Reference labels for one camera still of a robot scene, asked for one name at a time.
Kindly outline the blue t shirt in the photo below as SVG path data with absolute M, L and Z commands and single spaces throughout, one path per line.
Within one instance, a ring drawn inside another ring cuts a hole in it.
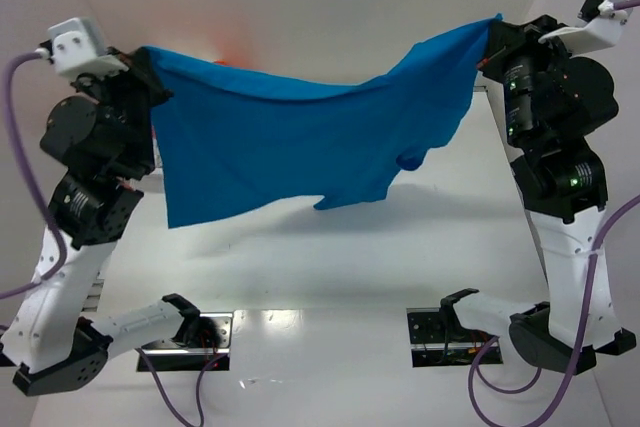
M 324 84 L 159 47 L 172 97 L 152 111 L 172 228 L 316 198 L 328 210 L 383 200 L 395 177 L 446 146 L 467 114 L 491 23 L 415 44 L 388 72 Z

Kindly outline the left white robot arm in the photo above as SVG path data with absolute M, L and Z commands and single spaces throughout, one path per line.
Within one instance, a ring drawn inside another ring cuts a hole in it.
M 72 76 L 75 93 L 53 107 L 40 142 L 66 172 L 38 202 L 47 225 L 41 257 L 1 337 L 14 385 L 28 397 L 78 390 L 109 360 L 162 339 L 187 344 L 200 326 L 199 310 L 177 294 L 117 317 L 82 314 L 142 199 L 133 182 L 154 169 L 152 109 L 171 97 L 148 49 L 110 49 L 108 58 L 112 72 L 84 67 Z

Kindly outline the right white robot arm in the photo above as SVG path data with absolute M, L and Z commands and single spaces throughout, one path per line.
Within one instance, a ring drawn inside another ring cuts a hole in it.
M 619 111 L 609 71 L 549 16 L 491 22 L 480 72 L 503 86 L 511 169 L 543 252 L 549 298 L 513 303 L 464 289 L 441 301 L 446 341 L 472 331 L 508 338 L 529 365 L 579 374 L 598 355 L 636 346 L 618 321 L 596 244 L 608 201 L 604 164 L 587 136 Z

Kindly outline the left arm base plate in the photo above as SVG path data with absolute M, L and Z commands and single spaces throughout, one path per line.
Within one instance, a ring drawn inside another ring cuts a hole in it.
M 204 312 L 201 326 L 184 343 L 161 339 L 142 347 L 158 372 L 198 372 L 214 358 L 210 371 L 228 371 L 232 339 L 233 313 Z

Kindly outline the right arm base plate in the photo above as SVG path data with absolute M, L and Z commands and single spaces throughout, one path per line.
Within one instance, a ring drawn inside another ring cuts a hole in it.
M 412 365 L 470 366 L 491 336 L 483 331 L 447 327 L 437 308 L 406 312 Z

